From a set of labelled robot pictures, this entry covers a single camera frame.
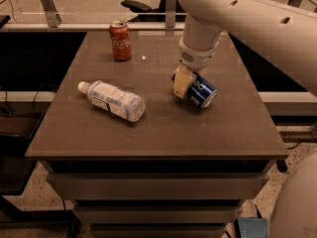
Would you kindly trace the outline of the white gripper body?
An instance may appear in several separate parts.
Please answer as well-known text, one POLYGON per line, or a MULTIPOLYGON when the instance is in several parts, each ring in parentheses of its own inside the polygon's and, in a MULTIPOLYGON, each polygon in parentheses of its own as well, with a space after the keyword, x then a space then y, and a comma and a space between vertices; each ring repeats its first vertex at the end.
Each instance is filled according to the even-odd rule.
POLYGON ((218 43, 210 50, 207 51, 198 51, 193 48, 190 48, 184 40, 179 41, 179 60, 183 66, 186 66, 192 71, 198 72, 201 69, 206 68, 214 54, 215 50, 218 46, 218 43))

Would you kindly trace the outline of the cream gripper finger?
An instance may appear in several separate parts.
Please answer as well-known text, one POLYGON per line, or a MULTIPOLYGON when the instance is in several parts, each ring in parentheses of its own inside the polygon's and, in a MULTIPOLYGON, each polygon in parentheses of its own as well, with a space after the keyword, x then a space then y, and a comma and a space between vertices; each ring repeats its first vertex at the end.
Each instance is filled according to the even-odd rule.
POLYGON ((183 99, 186 96, 187 90, 195 80, 196 74, 186 66, 179 66, 173 78, 173 93, 183 99))

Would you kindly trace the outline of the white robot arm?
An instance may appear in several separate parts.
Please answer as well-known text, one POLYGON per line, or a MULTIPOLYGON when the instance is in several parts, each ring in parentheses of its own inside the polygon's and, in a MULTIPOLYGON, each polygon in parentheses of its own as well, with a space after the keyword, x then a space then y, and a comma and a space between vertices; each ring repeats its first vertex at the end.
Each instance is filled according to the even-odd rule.
MULTIPOLYGON (((181 63, 199 71, 228 31, 317 95, 317 16, 269 0, 178 0, 186 12, 181 63)), ((288 175, 270 219, 268 238, 317 238, 317 152, 288 175)))

